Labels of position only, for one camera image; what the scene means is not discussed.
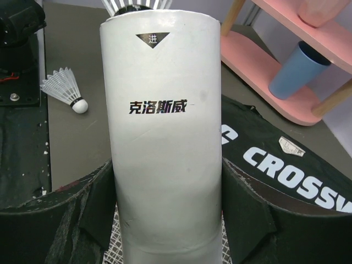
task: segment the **wooden dowel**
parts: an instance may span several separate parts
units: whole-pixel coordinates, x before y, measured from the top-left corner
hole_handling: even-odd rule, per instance
[[[235,0],[230,8],[229,13],[227,14],[224,23],[222,23],[221,26],[221,35],[222,36],[227,36],[227,34],[230,32],[233,24],[235,23],[235,20],[238,16],[238,14],[241,11],[241,8],[244,5],[244,2],[246,0]]]
[[[312,113],[316,117],[323,117],[326,113],[330,112],[335,106],[345,101],[352,95],[352,79],[346,82],[336,92],[332,93],[324,101],[313,108]]]

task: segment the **blue cup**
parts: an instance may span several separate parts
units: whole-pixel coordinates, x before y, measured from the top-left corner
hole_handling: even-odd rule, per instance
[[[269,84],[273,96],[285,100],[321,74],[331,62],[306,42],[300,41]]]

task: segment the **red wire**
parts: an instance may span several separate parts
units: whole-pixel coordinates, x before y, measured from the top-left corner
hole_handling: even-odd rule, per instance
[[[6,77],[4,79],[0,79],[0,83],[3,83],[5,81],[9,81],[9,80],[18,80],[19,78],[20,78],[20,76],[15,76],[15,74],[12,73],[10,77]]]

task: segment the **black band on shuttlecock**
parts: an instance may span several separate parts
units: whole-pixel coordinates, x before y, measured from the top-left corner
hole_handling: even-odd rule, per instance
[[[73,101],[70,106],[73,107],[77,102],[83,100],[83,97],[78,97],[75,101]]]
[[[123,8],[121,8],[120,10],[118,10],[116,12],[115,16],[130,13],[130,12],[150,10],[150,9],[151,9],[150,7],[146,7],[145,5],[131,4],[131,5],[127,5]]]

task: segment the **black triangle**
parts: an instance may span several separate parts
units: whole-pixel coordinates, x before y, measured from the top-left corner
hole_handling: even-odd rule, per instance
[[[141,40],[143,40],[144,43],[146,43],[151,48],[155,48],[169,34],[170,32],[169,33],[163,32],[163,33],[138,34],[136,36],[139,37]]]

